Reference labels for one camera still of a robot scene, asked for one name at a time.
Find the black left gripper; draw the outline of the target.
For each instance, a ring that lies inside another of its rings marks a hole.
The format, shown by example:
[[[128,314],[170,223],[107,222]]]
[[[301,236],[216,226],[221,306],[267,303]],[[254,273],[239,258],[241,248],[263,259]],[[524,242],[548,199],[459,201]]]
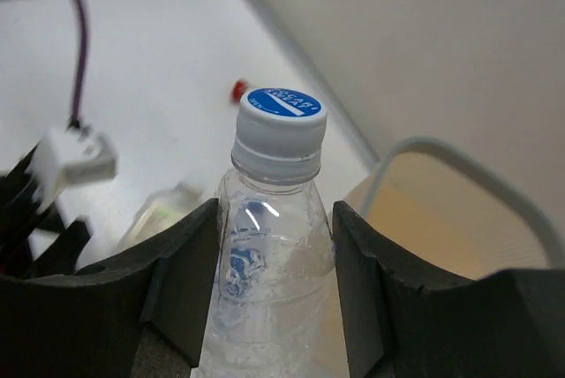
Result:
[[[39,211],[40,203],[34,199],[38,184],[28,170],[33,154],[1,174],[1,274],[18,279],[71,275],[91,234],[81,218],[64,225],[55,204]],[[30,243],[34,231],[55,234],[38,258],[33,257]]]

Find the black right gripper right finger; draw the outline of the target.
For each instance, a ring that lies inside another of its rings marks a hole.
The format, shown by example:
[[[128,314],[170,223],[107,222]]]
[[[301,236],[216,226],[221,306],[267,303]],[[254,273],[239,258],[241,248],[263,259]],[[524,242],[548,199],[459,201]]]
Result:
[[[351,376],[563,376],[562,271],[473,281],[405,250],[342,201],[333,228]]]

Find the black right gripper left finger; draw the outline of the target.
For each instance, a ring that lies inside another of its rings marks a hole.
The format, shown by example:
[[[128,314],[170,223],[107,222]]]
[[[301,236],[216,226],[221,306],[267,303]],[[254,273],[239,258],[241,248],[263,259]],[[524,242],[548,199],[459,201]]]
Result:
[[[219,253],[217,199],[72,275],[1,279],[4,377],[128,377],[154,361],[147,338],[200,362]]]

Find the white label clear bottle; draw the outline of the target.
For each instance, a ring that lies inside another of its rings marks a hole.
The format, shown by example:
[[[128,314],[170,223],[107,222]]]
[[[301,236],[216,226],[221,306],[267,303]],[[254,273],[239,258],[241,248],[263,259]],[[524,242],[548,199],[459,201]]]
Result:
[[[136,246],[178,223],[202,203],[203,193],[201,185],[188,181],[151,193],[117,243],[115,253]]]

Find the clear crushed plastic bottle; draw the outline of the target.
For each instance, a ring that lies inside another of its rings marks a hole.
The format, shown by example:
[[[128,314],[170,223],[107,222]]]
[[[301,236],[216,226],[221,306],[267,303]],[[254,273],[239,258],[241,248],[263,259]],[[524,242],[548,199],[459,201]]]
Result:
[[[297,90],[241,98],[218,192],[220,253],[197,377],[305,377],[335,270],[315,177],[328,113]]]

